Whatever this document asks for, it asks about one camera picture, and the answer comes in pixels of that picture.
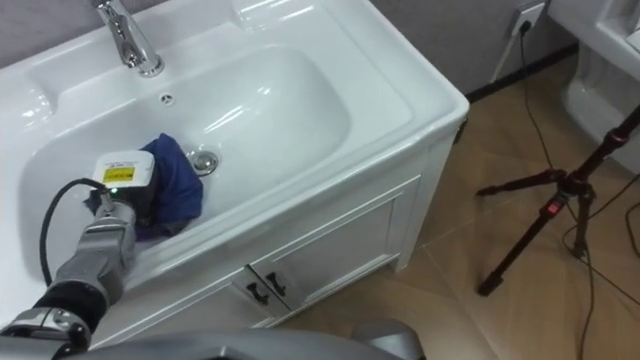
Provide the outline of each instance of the robotic arm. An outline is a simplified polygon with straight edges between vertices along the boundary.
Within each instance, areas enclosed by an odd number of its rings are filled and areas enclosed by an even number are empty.
[[[135,245],[133,208],[107,192],[101,202],[44,296],[0,331],[0,358],[49,360],[88,350],[91,334],[124,293]]]
[[[351,340],[249,330],[150,338],[86,352],[100,320],[123,295],[134,254],[135,211],[107,192],[101,203],[44,296],[0,330],[0,359],[426,360],[416,332],[395,320],[360,325]]]

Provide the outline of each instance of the tripod leg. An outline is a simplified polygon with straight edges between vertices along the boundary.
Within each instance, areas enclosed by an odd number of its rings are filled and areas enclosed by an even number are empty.
[[[528,176],[526,178],[509,181],[508,183],[498,186],[488,186],[484,189],[480,189],[476,196],[488,196],[495,195],[503,191],[514,191],[524,188],[529,188],[538,185],[551,184],[564,178],[567,173],[564,170],[545,170],[537,175]]]
[[[578,225],[576,227],[576,241],[573,243],[571,253],[576,259],[582,259],[587,254],[587,225],[591,215],[591,205],[596,194],[591,185],[578,197]]]
[[[522,235],[520,240],[518,240],[507,256],[498,264],[495,270],[480,284],[478,294],[489,296],[502,284],[502,275],[509,269],[513,262],[516,261],[518,256],[527,248],[536,235],[538,235],[540,230],[562,210],[568,200],[565,195],[558,192],[540,209],[540,215],[536,221],[531,224],[529,229]]]

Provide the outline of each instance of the brown floor tile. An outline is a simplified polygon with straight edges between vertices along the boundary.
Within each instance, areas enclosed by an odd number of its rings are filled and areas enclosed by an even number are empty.
[[[573,76],[570,58],[528,81],[531,111],[557,168],[573,170],[595,149],[565,113],[560,92]],[[534,221],[552,185],[476,198],[475,192],[546,169],[515,84],[471,107],[469,124],[452,150],[409,266],[383,269],[283,324],[349,336],[358,323],[396,318],[420,333],[429,360],[577,358],[589,306],[586,266],[569,256],[561,235],[575,221],[563,211],[541,232],[504,278],[483,298],[475,288]],[[611,160],[592,176],[594,210],[631,175]],[[624,213],[640,201],[640,184],[589,225],[593,264],[640,298],[640,259],[631,251]],[[574,201],[573,209],[577,210]],[[640,237],[640,210],[632,223]],[[572,243],[574,233],[568,242]],[[640,359],[640,308],[596,278],[596,304],[586,360]]]

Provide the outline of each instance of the bathroom sink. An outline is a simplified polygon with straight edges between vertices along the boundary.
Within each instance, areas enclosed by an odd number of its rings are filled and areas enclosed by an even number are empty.
[[[164,59],[157,77],[122,66],[105,28],[0,70],[0,271],[12,274],[0,324],[45,290],[38,236],[52,197],[104,153],[166,133],[219,158],[201,178],[202,216],[139,244],[129,289],[451,133],[468,109],[366,0],[173,0],[136,19]],[[88,192],[54,214],[53,271],[92,220]]]
[[[91,177],[102,154],[140,148],[160,133],[185,152],[213,152],[220,162],[202,178],[203,213],[193,228],[329,158],[350,121],[324,75],[295,50],[259,50],[172,83],[61,134],[27,162],[19,191],[21,238],[28,239],[23,256],[38,251],[40,229],[33,224],[42,221],[47,201],[70,179]],[[56,209],[49,232],[53,269],[72,255],[93,219],[82,203],[88,190],[72,190]]]

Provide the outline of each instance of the cabinet handle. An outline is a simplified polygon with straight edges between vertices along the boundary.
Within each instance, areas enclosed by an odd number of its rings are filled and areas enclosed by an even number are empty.
[[[269,295],[260,295],[260,293],[258,292],[258,284],[251,283],[247,285],[247,290],[249,290],[249,292],[251,293],[251,295],[253,295],[253,298],[256,299],[257,302],[264,306],[269,305]]]
[[[267,280],[269,280],[271,282],[271,285],[273,285],[273,288],[276,290],[278,295],[287,296],[287,293],[285,292],[285,290],[287,290],[287,287],[286,286],[280,286],[280,284],[278,284],[278,279],[276,279],[276,273],[273,272],[273,273],[267,275]]]

